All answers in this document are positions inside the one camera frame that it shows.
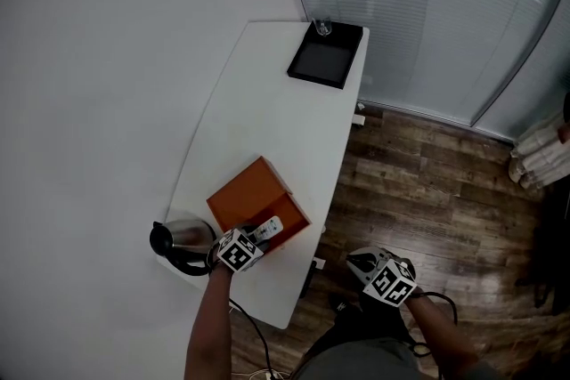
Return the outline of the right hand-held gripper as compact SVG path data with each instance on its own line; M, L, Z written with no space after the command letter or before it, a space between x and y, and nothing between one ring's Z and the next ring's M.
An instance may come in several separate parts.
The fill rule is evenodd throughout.
M416 289L409 265L402 260L387 259L380 247L361 247L346 256L349 270L365 285L363 292L378 302L399 307ZM384 265L376 271L379 262Z

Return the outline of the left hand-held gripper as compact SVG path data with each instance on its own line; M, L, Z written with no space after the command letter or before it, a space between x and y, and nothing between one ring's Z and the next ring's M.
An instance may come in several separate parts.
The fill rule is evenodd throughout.
M271 245L269 239L259 240L256 244L250 241L257 239L256 231L256 225L242 225L228 230L218 243L217 259L233 272L250 268Z

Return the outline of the white remote control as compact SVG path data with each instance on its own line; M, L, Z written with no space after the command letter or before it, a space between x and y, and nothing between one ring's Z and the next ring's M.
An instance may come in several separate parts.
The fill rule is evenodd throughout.
M267 241L283 231L283 224L279 216L275 215L259 225L252 233L255 243Z

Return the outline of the orange box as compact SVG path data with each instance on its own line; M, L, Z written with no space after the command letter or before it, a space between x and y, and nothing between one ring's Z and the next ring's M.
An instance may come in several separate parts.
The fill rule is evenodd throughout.
M207 203L223 232L237 225L260 225L273 216L279 217L283 230L269 240L269 252L311 224L285 181L264 157L255 159Z

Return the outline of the person's right forearm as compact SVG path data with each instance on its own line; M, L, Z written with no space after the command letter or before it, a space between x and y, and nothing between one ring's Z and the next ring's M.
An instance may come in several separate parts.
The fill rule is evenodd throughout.
M461 380L479 361L474 345L429 297L405 301L445 380Z

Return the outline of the person's left forearm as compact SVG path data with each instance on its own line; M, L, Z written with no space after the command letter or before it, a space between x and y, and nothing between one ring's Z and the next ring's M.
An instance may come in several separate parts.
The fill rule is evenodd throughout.
M219 263L209 276L192 327L184 380L231 380L231 283L232 271Z

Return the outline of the person's black shoe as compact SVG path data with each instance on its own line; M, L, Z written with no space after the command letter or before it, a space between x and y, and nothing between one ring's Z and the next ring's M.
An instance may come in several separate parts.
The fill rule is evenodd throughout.
M350 303L347 298L337 293L328 296L330 308L340 318L356 317L361 315L361 310Z

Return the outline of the steel electric kettle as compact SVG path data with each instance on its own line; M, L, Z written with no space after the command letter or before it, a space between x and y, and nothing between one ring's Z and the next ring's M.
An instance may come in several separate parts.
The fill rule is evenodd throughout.
M156 255L192 277L210 273L208 253L215 240L215 231L200 219L154 222L149 236Z

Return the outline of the person's gray shirt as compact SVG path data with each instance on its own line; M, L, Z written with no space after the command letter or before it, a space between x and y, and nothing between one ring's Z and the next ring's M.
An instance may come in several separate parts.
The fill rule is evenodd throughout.
M428 348L448 380L506 380L480 360L468 341L451 327L443 335L425 334ZM411 351L390 338L336 345L308 360L291 380L429 380Z

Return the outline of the white desk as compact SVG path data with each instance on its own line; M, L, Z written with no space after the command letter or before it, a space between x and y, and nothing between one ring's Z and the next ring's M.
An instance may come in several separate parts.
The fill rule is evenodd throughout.
M365 115L363 114L363 111L365 110L365 104L362 101L358 101L356 103L356 112L353 114L353 119L352 119L352 124L356 127L363 127L365 124ZM314 274L317 271L321 271L324 268L326 261L322 258L318 258L318 257L314 257L309 271L307 272L306 278L305 278L305 282L304 285L302 287L302 290L300 292L299 298L303 299L305 298L308 289L311 285L311 282L313 280Z

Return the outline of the black office chair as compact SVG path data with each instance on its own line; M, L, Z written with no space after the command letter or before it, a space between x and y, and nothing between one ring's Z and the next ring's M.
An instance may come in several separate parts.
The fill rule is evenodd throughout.
M526 275L515 286L533 287L536 308L552 297L552 316L570 308L570 190L553 191L545 200Z

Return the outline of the black square tray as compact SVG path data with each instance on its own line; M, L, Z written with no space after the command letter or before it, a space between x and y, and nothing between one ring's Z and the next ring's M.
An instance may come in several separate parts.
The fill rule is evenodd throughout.
M331 32L322 36L311 22L287 75L342 90L362 36L363 27L339 22L332 22Z

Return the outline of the white window blinds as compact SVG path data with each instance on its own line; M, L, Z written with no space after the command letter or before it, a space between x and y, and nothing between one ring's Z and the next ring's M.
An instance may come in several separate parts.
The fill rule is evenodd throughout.
M360 97L507 139L570 92L570 0L301 0L370 32Z

